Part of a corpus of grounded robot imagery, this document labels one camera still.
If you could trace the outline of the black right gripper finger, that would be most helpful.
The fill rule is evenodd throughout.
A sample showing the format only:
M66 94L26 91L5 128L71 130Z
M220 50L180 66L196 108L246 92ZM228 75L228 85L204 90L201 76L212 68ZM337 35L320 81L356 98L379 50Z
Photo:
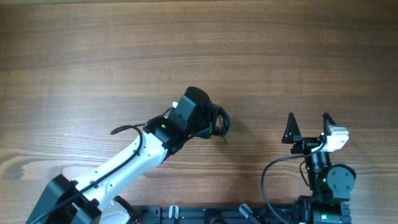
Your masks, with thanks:
M334 126L336 123L332 119L329 113L325 112L322 114L323 117L323 132L324 134L330 134L329 126Z
M286 129L281 142L284 144L293 144L302 141L302 135L293 112L288 115Z

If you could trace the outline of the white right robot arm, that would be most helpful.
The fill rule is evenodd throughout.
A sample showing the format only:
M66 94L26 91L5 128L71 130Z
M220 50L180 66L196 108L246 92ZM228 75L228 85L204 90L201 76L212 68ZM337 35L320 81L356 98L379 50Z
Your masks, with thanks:
M355 171L344 164L333 165L330 153L343 148L349 131L338 126L328 113L323 114L323 132L319 137L303 137L293 113L289 113L282 137L292 144L292 154L304 155L309 196L294 203L291 223L347 224L352 222L348 201L356 180Z

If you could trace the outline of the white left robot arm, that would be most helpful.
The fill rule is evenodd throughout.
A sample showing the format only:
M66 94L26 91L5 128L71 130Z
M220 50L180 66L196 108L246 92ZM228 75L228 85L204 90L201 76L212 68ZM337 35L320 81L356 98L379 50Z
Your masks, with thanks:
M68 180L60 174L45 187L28 223L101 223L104 211L126 187L159 166L192 138L224 136L217 127L223 109L201 89L190 86L160 115L146 123L120 126L112 135L134 129L138 137L95 170Z

